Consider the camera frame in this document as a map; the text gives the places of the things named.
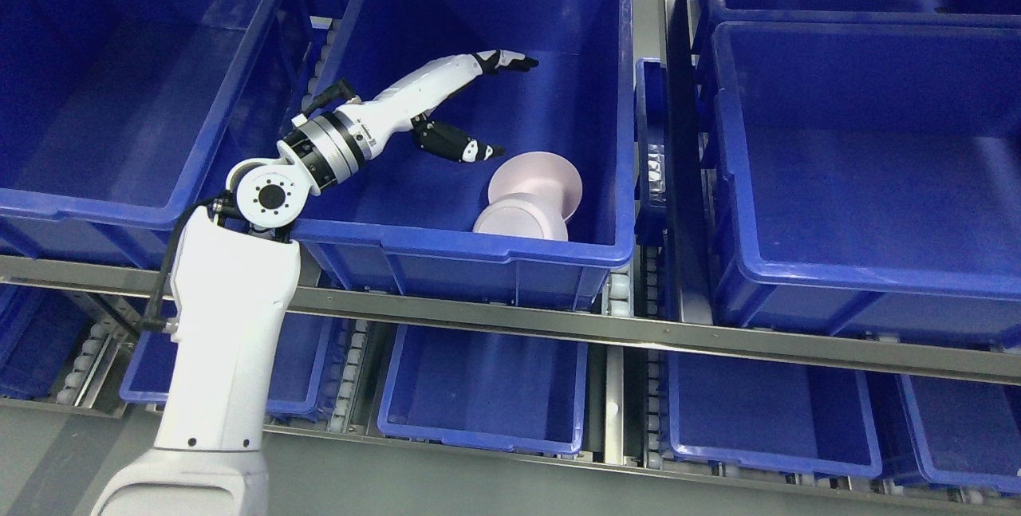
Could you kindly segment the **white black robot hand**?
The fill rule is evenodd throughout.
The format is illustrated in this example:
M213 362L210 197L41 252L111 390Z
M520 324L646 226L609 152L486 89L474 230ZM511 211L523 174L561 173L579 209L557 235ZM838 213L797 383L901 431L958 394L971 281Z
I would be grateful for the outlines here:
M387 87L372 100L337 109L355 127L357 140L369 143L369 159L379 156L395 133L411 132L414 145L424 152L456 163L499 159L506 149L486 143L432 112L459 93L476 77L501 71L529 72L538 61L521 52L493 49L444 56L430 61Z

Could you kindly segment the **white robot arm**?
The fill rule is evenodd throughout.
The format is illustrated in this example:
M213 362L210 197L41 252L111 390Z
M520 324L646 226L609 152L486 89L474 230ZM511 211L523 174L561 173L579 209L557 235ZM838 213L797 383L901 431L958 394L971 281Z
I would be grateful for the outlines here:
M149 451L106 484L95 515L266 515L262 453L271 366L297 289L290 229L304 203L368 159L337 110L360 108L341 79L278 142L277 159L234 166L225 190L178 221L144 316L176 344L168 400Z

